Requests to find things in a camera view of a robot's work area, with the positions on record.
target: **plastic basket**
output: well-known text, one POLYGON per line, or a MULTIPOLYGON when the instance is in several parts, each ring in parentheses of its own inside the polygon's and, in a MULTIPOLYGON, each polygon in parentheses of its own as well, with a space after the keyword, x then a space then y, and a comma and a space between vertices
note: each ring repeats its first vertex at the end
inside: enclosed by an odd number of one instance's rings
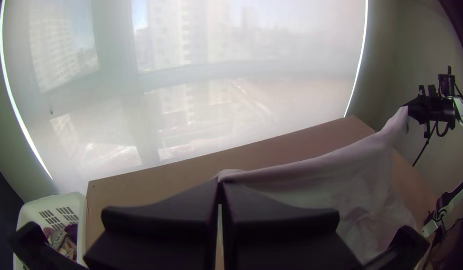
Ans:
MULTIPOLYGON (((74 192, 59 196, 50 196, 26 203, 20 210, 18 217, 19 230, 29 222, 35 222, 43 229, 64 229, 70 224, 78 224, 78 243, 76 262, 87 267, 83 261, 85 254, 85 224, 87 213, 87 199, 81 193, 74 192)), ((23 270, 23 263, 13 255, 14 270, 23 270)))

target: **white basket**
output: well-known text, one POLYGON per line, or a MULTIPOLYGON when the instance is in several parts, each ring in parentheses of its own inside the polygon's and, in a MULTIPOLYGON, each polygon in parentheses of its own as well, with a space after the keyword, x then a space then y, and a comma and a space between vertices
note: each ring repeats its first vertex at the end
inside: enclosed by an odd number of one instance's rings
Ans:
MULTIPOLYGON (((29 222, 35 222, 43 229, 64 229, 70 224, 78 224, 78 243, 76 262, 87 267, 83 261, 85 254, 85 224, 87 213, 87 199, 81 193, 74 192, 59 196, 50 196, 26 203, 20 210, 16 230, 29 222)), ((13 255, 14 270, 23 270, 23 264, 13 255)))

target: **high-rise building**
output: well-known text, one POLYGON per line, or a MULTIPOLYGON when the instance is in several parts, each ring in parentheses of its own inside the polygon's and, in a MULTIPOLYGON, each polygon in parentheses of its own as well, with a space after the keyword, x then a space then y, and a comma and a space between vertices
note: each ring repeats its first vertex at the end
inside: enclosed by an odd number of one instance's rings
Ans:
POLYGON ((30 2, 29 37, 42 92, 69 82, 80 72, 72 40, 72 20, 64 0, 30 2))

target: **building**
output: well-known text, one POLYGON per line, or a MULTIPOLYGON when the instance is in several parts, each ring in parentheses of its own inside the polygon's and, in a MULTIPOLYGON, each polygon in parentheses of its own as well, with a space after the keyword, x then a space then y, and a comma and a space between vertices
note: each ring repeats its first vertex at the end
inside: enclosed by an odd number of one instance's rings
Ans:
POLYGON ((77 48, 73 19, 65 0, 29 3, 29 41, 36 78, 42 93, 99 69, 94 47, 77 48))

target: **clothing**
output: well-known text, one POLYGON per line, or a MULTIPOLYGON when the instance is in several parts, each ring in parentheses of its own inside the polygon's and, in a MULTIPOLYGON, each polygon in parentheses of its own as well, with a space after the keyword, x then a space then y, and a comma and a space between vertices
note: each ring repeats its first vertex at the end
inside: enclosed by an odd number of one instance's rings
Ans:
POLYGON ((233 181, 283 204, 333 208, 340 213, 337 234, 362 264, 384 252, 398 229, 416 222, 392 187, 395 139, 406 130, 402 107, 378 133, 326 155, 254 171, 225 170, 219 182, 233 181))

